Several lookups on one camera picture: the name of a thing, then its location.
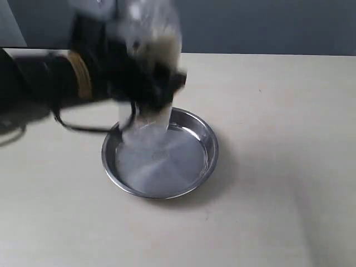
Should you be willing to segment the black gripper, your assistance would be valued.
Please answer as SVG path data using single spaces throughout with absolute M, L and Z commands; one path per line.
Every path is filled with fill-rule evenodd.
M 96 96 L 160 111 L 185 87 L 187 72 L 129 54 L 126 43 L 109 37 L 103 22 L 75 14 L 69 49 L 84 60 Z

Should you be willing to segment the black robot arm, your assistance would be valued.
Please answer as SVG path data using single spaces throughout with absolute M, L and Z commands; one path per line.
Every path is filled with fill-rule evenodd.
M 28 48 L 11 56 L 1 49 L 1 133 L 50 114 L 61 122 L 62 109 L 104 100 L 161 111 L 185 82 L 186 73 L 163 63 L 149 68 L 109 35 L 106 23 L 77 14 L 66 55 Z

